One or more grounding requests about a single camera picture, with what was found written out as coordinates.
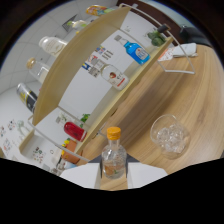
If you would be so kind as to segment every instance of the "clear bottle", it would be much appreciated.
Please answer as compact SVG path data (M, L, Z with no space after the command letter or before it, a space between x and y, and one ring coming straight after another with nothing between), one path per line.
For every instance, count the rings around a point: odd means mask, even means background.
M97 60L94 67L99 70L102 77L117 90L124 89L129 83L129 78L125 74L113 65L108 65L100 59Z
M157 30L147 33L147 36L152 40L152 45L156 47L163 45L166 42L166 39L161 35L161 33L164 33L168 30L170 30L170 27L166 24L163 24Z
M84 20L79 20L76 22L69 21L69 22L67 22L67 25L71 26L73 29L75 29L77 31L80 31L87 26L87 22Z
M121 43L126 48L127 54L129 54L140 65L144 64L150 59L149 54L139 44L130 43L120 35L117 35L114 39Z
M39 46L47 53L51 54L55 58L62 52L65 46L68 44L67 41L61 40L57 37L43 37Z
M89 8L86 9L86 13L94 16L101 16L108 12L113 11L112 8L107 8L105 6L100 5L91 5Z
M110 127L107 129L108 145L104 147L101 157L103 172L109 179L118 179L125 173L127 153L120 145L121 129Z
M26 63L26 67L29 69L29 73L41 84L43 84L44 79L50 70L48 65L37 61L35 58L30 58Z

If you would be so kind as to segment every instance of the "plastic bottle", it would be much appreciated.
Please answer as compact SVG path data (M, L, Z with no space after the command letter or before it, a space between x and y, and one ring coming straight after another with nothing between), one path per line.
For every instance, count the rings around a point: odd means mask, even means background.
M72 138L82 142L85 137L87 132L80 128L78 125L74 124L73 122L66 122L64 126L64 131L68 135L70 135Z
M29 73L41 84L43 84L44 79L50 70L48 65L37 61L35 58L30 58L26 63L26 67L29 69Z
M108 65L98 59L94 67L100 71L102 77L115 89L122 90L129 83L129 78L113 65Z
M126 52L140 65L149 60L149 54L139 44L130 43L120 35L117 35L114 39L119 41L126 48Z
M113 10L114 9L107 8L105 6L91 5L89 8L86 9L86 13L94 16L101 16Z
M19 83L16 89L17 95L27 108L34 113L35 104L37 102L37 95L24 83Z
M110 127L107 129L108 145L104 147L101 157L103 172L109 179L118 179L123 176L126 166L127 153L120 145L121 129Z
M61 40L57 37L43 37L39 46L47 53L51 54L54 57L58 57L58 55L62 52L65 46L68 44L67 41Z
M147 33L147 36L152 40L152 45L160 47L166 42L166 39L161 35L165 31L170 30L170 27L166 24L160 26L157 30Z
M69 21L67 22L67 25L68 26L71 26L73 29L75 30L82 30L84 27L87 26L87 22L84 21L84 20L79 20L79 21L76 21L76 22L73 22L73 21Z

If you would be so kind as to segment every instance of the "clear glass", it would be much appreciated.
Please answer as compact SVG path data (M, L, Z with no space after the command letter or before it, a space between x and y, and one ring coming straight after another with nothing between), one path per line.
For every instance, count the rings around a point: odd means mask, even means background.
M153 123L150 137L168 159L175 159L183 155L190 143L189 132L171 114L165 114Z
M31 69L29 69L29 73L40 83L43 84L44 79L47 76L47 73L49 72L50 67L42 62L35 61L35 64L32 66Z
M102 151L103 172L109 179L118 179L125 173L127 153L120 139L108 140Z

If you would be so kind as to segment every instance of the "display shelf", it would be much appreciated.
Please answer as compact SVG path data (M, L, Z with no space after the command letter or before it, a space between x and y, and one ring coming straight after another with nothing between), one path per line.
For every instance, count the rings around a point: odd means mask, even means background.
M57 108L65 90L88 56L112 33L120 29L130 7L122 7L96 19L81 30L53 63L36 103L33 125Z
M118 30L122 31L122 23L130 9L131 7L120 7L90 23L78 35L74 36L54 61L38 96L32 125L34 129L50 139L55 145L61 145L62 140L66 139L62 128L55 127L55 125L57 126L55 122L57 110L63 94L86 58L108 37ZM150 59L145 64L140 66L133 61L124 71L130 81L122 91L110 88L86 121L84 129L87 131L87 136L83 142L77 142L74 153L81 153L88 142L96 136L103 124L116 111L119 104L128 96L152 64L158 60L164 50L172 43L173 38L168 37L166 40L165 44L159 48L154 48L154 51L151 49L152 46L145 48L150 53Z

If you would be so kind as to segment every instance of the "glass jar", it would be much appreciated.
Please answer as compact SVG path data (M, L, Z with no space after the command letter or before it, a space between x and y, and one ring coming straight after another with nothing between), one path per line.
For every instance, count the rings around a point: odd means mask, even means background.
M30 58L26 67L29 69L29 73L41 84L43 84L50 67L40 61L37 61L35 58Z
M47 53L51 54L55 58L62 52L65 46L68 44L67 41L61 40L57 37L43 37L39 46Z

